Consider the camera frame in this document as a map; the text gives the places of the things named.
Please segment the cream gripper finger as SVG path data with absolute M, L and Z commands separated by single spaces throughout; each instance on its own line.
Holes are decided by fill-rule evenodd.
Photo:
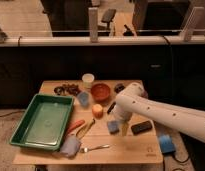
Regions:
M 122 131 L 121 134 L 122 134 L 122 136 L 126 136 L 127 135 L 128 128 L 129 128 L 129 123 L 128 122 L 122 123 L 122 126 L 121 126 L 121 131 Z

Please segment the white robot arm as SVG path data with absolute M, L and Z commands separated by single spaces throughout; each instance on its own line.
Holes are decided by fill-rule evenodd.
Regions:
M 205 111 L 156 102 L 146 96 L 142 84 L 130 83 L 115 97 L 115 119 L 128 122 L 133 113 L 140 114 L 205 143 Z

